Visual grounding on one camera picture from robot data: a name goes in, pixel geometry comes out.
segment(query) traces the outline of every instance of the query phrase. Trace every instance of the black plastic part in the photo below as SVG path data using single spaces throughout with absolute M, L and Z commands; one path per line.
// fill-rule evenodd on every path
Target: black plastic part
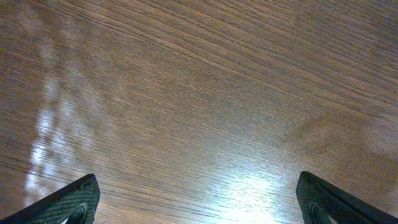
M 100 188 L 94 174 L 88 174 L 25 209 L 3 219 L 5 223 L 91 224 L 100 200 Z
M 305 224 L 398 223 L 398 219 L 304 171 L 296 188 Z

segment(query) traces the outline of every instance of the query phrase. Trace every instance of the brown wooden surface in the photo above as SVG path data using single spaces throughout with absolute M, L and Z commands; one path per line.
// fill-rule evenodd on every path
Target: brown wooden surface
M 1 1 L 0 218 L 302 223 L 309 170 L 398 216 L 391 1 Z

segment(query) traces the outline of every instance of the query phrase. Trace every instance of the shiny wood surface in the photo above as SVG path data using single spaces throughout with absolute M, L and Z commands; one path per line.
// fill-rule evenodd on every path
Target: shiny wood surface
M 398 216 L 394 1 L 1 1 L 0 218 L 302 223 L 308 170 Z

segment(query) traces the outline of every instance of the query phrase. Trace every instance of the glossy surface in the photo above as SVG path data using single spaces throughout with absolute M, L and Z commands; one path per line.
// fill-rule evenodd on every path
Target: glossy surface
M 308 170 L 398 216 L 393 1 L 1 1 L 0 218 L 302 223 Z

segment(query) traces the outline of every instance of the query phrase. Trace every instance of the wooden table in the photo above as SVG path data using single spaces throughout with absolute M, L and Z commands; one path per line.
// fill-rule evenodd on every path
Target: wooden table
M 308 170 L 398 216 L 393 0 L 1 1 L 0 218 L 302 223 Z

